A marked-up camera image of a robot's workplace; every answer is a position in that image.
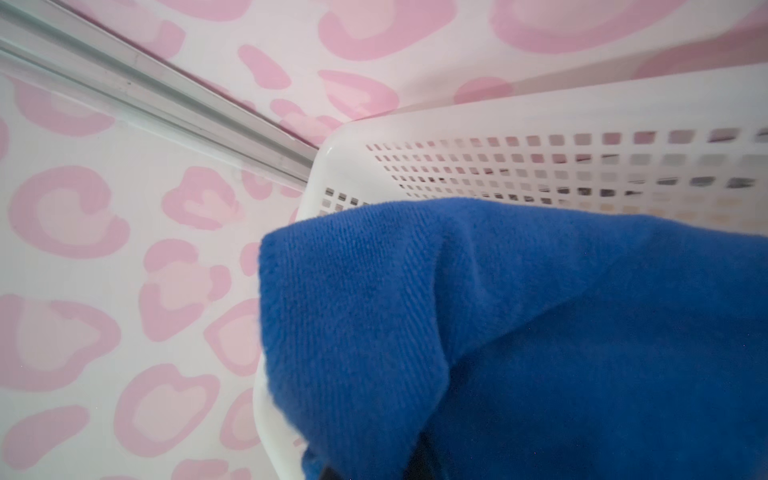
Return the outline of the blue towel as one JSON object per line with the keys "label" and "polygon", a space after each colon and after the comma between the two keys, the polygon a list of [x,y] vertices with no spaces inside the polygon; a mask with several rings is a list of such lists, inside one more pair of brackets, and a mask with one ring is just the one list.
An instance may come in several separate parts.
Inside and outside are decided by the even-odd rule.
{"label": "blue towel", "polygon": [[309,479],[767,475],[763,237],[404,201],[276,230],[259,264]]}

